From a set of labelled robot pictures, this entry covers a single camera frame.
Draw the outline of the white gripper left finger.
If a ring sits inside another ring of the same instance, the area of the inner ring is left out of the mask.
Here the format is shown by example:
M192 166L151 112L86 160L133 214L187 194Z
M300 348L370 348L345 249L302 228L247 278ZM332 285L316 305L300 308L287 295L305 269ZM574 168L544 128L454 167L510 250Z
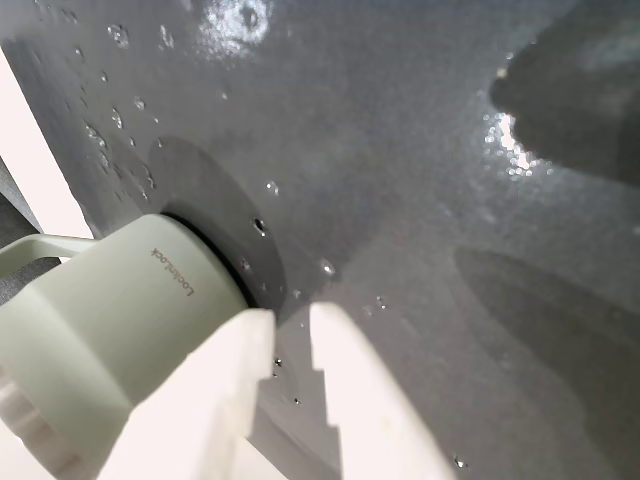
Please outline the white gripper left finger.
M274 338L270 310L244 310L224 323L134 409L100 478L275 478L247 439L258 384L272 373Z

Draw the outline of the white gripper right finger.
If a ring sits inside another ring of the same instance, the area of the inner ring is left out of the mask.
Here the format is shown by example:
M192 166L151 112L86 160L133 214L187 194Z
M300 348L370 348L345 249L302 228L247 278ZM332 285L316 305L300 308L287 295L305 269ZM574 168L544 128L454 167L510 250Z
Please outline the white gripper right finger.
M453 479L435 437L381 356L340 306L310 306L312 365L324 373L327 423L344 479Z

